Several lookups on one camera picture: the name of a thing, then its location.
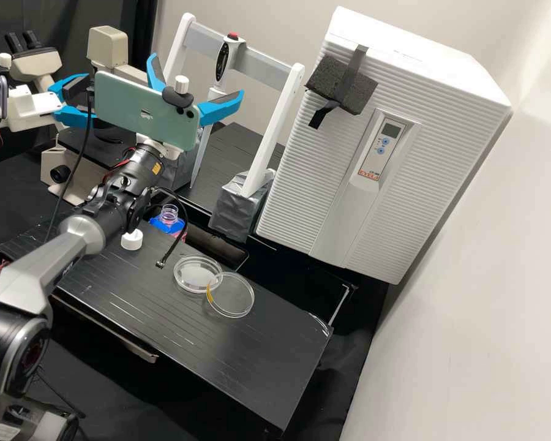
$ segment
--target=white wall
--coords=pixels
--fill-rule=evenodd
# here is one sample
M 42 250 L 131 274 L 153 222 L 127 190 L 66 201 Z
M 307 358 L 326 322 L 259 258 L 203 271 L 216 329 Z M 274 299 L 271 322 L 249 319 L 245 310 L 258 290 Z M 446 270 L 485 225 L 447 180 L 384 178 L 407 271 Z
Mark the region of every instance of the white wall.
M 551 1 L 541 7 L 511 66 L 524 99 L 374 336 L 342 441 L 551 440 Z
M 339 5 L 472 54 L 516 103 L 517 83 L 514 72 L 511 81 L 506 76 L 508 62 L 528 41 L 527 30 L 539 13 L 535 0 L 160 0 L 153 47 L 165 62 L 181 15 L 191 12 L 203 25 L 236 31 L 251 47 L 289 64 L 301 62 L 310 73 Z M 186 60 L 184 74 L 198 101 L 206 98 L 213 68 L 213 60 L 195 53 Z M 227 121 L 262 134 L 278 93 L 238 74 L 230 84 L 246 94 L 238 114 Z M 287 141 L 301 96 L 290 111 L 281 143 Z

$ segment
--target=glass petri dish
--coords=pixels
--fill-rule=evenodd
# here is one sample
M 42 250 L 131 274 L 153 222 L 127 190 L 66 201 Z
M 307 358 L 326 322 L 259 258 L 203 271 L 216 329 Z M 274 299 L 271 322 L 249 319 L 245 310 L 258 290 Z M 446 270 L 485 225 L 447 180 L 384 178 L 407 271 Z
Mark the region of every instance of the glass petri dish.
M 178 285 L 188 292 L 203 294 L 206 287 L 215 289 L 220 285 L 217 277 L 222 271 L 219 263 L 206 256 L 190 255 L 182 257 L 173 267 L 173 277 Z
M 220 273 L 216 275 L 220 284 L 208 285 L 206 299 L 210 306 L 221 315 L 232 319 L 245 317 L 255 301 L 253 288 L 244 277 L 237 273 Z

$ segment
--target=red label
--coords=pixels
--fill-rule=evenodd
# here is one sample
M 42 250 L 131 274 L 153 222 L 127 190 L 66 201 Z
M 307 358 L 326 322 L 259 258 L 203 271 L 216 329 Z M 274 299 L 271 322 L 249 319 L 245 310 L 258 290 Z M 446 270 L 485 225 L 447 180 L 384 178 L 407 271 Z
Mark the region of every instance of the red label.
M 371 179 L 372 181 L 378 181 L 380 179 L 379 175 L 375 175 L 373 173 L 367 173 L 364 170 L 360 170 L 358 175 L 359 176 L 365 176 L 367 179 Z

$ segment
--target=black foam pad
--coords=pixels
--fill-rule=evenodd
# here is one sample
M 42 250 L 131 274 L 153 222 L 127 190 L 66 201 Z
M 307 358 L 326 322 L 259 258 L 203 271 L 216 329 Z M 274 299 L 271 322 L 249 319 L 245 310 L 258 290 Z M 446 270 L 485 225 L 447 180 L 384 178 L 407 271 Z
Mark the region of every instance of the black foam pad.
M 348 68 L 349 66 L 344 62 L 330 55 L 325 55 L 312 72 L 306 87 L 324 98 L 339 101 L 343 110 L 352 115 L 358 115 L 363 111 L 378 83 L 366 75 L 356 72 L 354 80 L 345 94 L 339 97 L 338 87 L 341 85 Z

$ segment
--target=green smartphone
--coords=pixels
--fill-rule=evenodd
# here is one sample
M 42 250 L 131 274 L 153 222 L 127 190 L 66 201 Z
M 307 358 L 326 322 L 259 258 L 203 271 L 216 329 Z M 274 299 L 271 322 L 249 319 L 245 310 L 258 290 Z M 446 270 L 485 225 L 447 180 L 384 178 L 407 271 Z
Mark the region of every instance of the green smartphone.
M 108 72 L 96 72 L 95 108 L 99 119 L 188 151 L 200 123 L 198 107 L 177 109 L 161 93 Z

